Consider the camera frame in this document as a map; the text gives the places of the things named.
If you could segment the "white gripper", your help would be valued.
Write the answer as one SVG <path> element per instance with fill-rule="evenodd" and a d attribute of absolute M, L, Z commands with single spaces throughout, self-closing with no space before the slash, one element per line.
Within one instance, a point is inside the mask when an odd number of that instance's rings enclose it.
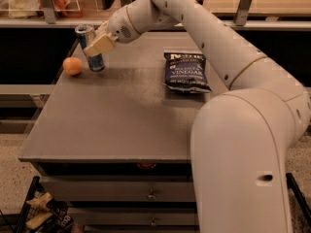
<path fill-rule="evenodd" d="M 115 11 L 109 21 L 104 21 L 91 35 L 84 48 L 87 56 L 94 57 L 112 50 L 116 41 L 127 44 L 138 39 L 141 34 L 134 28 L 126 6 Z"/>

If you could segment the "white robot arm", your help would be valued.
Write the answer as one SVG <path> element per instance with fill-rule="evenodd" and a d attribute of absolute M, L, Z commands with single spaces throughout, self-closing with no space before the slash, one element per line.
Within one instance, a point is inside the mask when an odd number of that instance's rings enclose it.
<path fill-rule="evenodd" d="M 293 233 L 285 160 L 310 121 L 306 88 L 196 0 L 136 0 L 86 47 L 95 56 L 176 22 L 227 91 L 197 113 L 190 136 L 201 233 Z"/>

